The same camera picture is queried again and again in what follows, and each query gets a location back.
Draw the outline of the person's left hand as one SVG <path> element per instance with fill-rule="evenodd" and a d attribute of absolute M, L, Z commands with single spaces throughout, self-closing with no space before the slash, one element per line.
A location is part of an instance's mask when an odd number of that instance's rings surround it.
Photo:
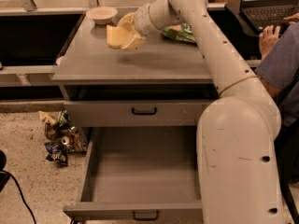
<path fill-rule="evenodd" d="M 266 26 L 259 35 L 259 50 L 264 59 L 279 39 L 280 27 Z"/>

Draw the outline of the person's left forearm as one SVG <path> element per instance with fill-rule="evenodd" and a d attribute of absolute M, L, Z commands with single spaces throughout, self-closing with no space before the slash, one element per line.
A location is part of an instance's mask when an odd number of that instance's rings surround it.
<path fill-rule="evenodd" d="M 268 82 L 266 82 L 261 76 L 258 76 L 258 79 L 262 82 L 264 88 L 267 90 L 269 95 L 272 98 L 276 98 L 280 94 L 280 89 L 273 87 Z"/>

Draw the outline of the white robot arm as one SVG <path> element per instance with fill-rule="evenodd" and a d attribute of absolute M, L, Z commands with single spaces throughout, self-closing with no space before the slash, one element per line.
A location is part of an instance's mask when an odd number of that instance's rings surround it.
<path fill-rule="evenodd" d="M 187 22 L 219 95 L 197 126 L 205 224 L 284 224 L 274 140 L 278 108 L 206 10 L 207 0 L 157 0 L 123 16 L 123 48 L 168 25 Z"/>

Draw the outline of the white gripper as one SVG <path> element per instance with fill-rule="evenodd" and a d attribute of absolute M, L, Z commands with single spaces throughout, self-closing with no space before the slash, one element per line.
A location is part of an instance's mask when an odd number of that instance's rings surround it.
<path fill-rule="evenodd" d="M 121 45 L 121 49 L 138 49 L 144 43 L 147 36 L 152 36 L 160 32 L 160 29 L 153 21 L 154 11 L 155 6 L 147 3 L 135 13 L 130 12 L 119 20 L 117 28 L 121 31 L 129 31 Z"/>

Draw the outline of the person's right hand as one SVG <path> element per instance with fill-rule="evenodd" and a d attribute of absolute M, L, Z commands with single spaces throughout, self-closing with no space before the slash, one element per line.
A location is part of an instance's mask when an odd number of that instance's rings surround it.
<path fill-rule="evenodd" d="M 287 21 L 289 24 L 296 24 L 297 22 L 299 22 L 299 12 L 291 16 L 285 17 L 284 20 Z"/>

